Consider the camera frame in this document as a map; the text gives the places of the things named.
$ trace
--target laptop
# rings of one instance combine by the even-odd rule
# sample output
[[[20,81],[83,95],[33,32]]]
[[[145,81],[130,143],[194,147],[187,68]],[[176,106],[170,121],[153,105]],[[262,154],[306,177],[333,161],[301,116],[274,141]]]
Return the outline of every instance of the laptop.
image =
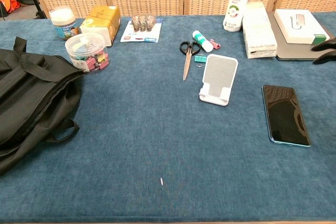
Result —
[[[332,49],[328,49],[323,52],[314,52],[310,50],[313,47],[312,45],[287,43],[284,36],[282,35],[276,19],[274,18],[274,12],[268,12],[267,15],[278,44],[278,60],[315,60],[322,54],[332,51]],[[330,33],[324,26],[322,27],[330,36],[330,38],[334,38],[332,33]]]

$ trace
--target orange object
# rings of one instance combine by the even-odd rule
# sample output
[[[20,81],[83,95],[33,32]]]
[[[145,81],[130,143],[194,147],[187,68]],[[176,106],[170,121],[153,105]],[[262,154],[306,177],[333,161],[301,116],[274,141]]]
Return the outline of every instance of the orange object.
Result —
[[[0,0],[1,3],[5,6],[5,9],[8,13],[11,13],[15,9],[18,9],[21,4],[16,0]]]

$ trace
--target phone screen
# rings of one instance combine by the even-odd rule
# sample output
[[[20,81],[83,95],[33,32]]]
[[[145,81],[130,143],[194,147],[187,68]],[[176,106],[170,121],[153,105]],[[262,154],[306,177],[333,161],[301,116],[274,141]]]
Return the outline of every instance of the phone screen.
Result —
[[[271,140],[309,147],[308,132],[294,89],[269,85],[262,88]]]

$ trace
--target scissor handle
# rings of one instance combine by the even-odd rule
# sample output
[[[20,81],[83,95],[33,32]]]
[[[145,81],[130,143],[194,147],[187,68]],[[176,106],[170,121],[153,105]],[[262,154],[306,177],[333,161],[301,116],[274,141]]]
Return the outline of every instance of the scissor handle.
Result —
[[[190,42],[184,41],[180,44],[180,51],[186,55],[189,50],[189,47],[190,47]]]
[[[196,55],[199,53],[199,51],[201,50],[201,45],[198,42],[193,42],[191,45],[191,54],[192,55]]]

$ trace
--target scissors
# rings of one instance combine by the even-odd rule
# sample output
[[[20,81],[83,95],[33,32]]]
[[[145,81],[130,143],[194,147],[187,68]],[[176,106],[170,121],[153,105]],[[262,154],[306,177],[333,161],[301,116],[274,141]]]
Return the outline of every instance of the scissors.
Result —
[[[190,43],[189,41],[184,41],[180,44],[180,51],[186,55],[184,62],[184,70],[183,70],[183,80],[187,78],[187,74],[189,71],[191,56],[199,53],[201,50],[201,46],[197,42]]]

